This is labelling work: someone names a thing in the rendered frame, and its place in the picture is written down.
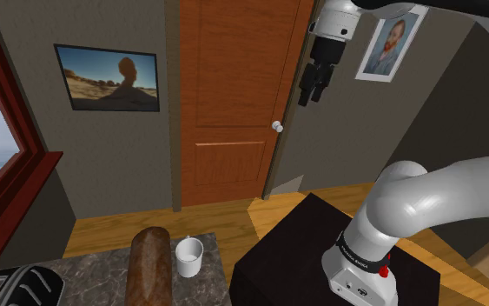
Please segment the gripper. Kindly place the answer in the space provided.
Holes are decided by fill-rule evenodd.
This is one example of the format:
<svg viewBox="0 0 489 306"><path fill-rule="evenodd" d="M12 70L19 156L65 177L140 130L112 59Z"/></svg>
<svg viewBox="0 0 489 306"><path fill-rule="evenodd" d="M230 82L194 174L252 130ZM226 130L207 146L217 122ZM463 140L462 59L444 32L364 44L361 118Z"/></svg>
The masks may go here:
<svg viewBox="0 0 489 306"><path fill-rule="evenodd" d="M334 64L338 64L345 50L346 43L325 37L316 37L310 52L315 64L325 64L319 69L308 63L303 71L299 88L301 89L298 104L305 107L310 99L318 103L323 90L329 85L334 73Z"/></svg>

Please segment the orange wooden door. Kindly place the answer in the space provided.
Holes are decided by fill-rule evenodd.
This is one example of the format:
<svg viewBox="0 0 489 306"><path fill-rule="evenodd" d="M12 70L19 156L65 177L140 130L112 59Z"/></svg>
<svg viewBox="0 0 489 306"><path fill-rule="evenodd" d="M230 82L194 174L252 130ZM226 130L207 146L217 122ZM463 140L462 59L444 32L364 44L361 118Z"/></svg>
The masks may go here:
<svg viewBox="0 0 489 306"><path fill-rule="evenodd" d="M261 195L314 0L181 0L182 205Z"/></svg>

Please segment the portrait wall picture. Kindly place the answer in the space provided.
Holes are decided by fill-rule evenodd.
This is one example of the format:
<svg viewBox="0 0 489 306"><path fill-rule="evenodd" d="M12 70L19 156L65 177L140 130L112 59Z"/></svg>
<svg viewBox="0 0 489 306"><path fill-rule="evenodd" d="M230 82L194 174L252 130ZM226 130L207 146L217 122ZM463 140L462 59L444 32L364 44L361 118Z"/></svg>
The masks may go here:
<svg viewBox="0 0 489 306"><path fill-rule="evenodd" d="M355 78L363 81L392 82L428 8L413 6L394 19L380 19Z"/></svg>

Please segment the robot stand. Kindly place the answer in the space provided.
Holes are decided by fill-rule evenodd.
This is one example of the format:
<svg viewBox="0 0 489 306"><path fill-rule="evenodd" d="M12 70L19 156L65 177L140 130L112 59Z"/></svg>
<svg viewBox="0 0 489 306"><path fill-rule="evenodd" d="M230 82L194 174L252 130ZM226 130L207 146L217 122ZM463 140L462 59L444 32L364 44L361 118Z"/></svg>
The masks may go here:
<svg viewBox="0 0 489 306"><path fill-rule="evenodd" d="M306 196L235 264L233 306L439 306L439 272L393 247L386 278L366 284L335 242L351 218Z"/></svg>

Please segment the desert landscape wall picture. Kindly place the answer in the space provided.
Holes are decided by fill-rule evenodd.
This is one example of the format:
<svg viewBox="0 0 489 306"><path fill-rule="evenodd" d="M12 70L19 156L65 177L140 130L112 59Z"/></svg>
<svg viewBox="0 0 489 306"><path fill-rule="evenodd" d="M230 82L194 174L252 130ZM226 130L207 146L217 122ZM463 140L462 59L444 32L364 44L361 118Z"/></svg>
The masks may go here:
<svg viewBox="0 0 489 306"><path fill-rule="evenodd" d="M56 43L71 109L159 112L157 55Z"/></svg>

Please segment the white mug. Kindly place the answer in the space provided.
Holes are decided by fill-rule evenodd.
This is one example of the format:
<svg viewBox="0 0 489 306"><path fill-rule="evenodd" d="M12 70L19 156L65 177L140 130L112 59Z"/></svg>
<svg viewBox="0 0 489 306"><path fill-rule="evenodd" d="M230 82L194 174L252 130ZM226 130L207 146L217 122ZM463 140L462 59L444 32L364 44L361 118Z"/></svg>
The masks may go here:
<svg viewBox="0 0 489 306"><path fill-rule="evenodd" d="M196 276L202 266L203 243L191 236L186 236L175 247L177 272L184 278Z"/></svg>

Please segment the brown bread loaf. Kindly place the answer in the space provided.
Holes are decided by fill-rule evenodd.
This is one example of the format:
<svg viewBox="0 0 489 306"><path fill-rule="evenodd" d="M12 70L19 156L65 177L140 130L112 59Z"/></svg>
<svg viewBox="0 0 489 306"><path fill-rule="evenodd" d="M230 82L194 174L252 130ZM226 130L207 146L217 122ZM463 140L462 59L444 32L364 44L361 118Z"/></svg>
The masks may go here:
<svg viewBox="0 0 489 306"><path fill-rule="evenodd" d="M172 306L169 232L148 227L132 240L124 306Z"/></svg>

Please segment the black toaster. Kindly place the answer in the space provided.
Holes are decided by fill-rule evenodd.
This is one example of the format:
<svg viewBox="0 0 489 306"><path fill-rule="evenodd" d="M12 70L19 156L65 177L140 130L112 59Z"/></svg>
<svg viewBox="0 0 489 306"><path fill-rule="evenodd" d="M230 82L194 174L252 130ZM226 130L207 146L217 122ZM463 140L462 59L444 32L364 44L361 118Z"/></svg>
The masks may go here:
<svg viewBox="0 0 489 306"><path fill-rule="evenodd" d="M58 306L64 287L65 281L43 266L0 269L0 306Z"/></svg>

